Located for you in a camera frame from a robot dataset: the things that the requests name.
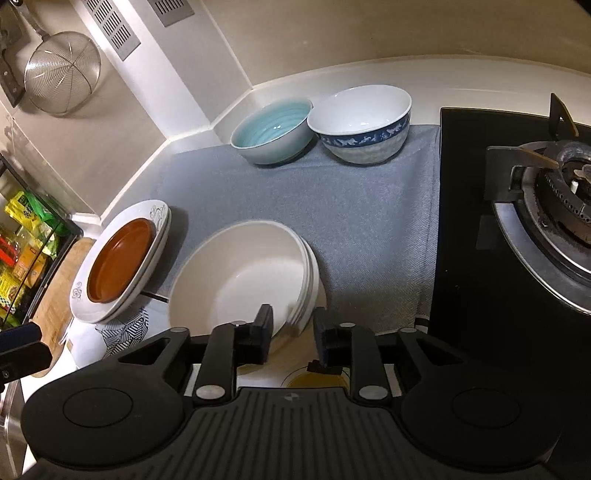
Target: wooden cutting board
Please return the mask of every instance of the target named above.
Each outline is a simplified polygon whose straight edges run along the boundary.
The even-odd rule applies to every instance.
[[[78,269],[94,243],[92,238],[81,238],[70,248],[56,274],[49,282],[45,295],[31,319],[41,328],[43,334],[41,341],[49,347],[53,357],[50,367],[34,374],[34,377],[39,378],[47,375],[64,349],[64,342],[60,344],[60,341],[72,319],[70,289]]]

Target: turquoise bowl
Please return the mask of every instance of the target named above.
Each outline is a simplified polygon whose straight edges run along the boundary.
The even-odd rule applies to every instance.
[[[306,119],[312,102],[305,98],[279,100],[243,120],[230,144],[255,165],[272,165],[296,157],[312,140]]]

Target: knife handle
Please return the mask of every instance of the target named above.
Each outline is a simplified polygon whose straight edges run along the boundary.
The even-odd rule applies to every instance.
[[[0,54],[0,84],[10,104],[17,106],[25,93],[25,88],[19,85],[14,78],[12,69],[4,57],[4,52]]]

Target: white bowl with blue band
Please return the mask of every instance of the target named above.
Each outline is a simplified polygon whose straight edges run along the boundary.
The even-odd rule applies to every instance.
[[[256,165],[290,160],[314,136],[306,123],[311,109],[312,102],[306,98],[271,103],[243,120],[232,133],[230,144]]]
[[[316,105],[309,127],[336,156],[350,163],[381,163],[395,155],[410,126],[411,96],[393,85],[343,90]]]

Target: ribbed black surface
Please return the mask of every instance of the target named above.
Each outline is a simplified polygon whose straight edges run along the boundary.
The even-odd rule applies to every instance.
[[[340,388],[243,388],[222,407],[201,408],[162,451],[135,465],[77,472],[41,460],[26,480],[527,479],[541,466],[485,475],[442,465],[415,449],[389,412],[351,403]]]

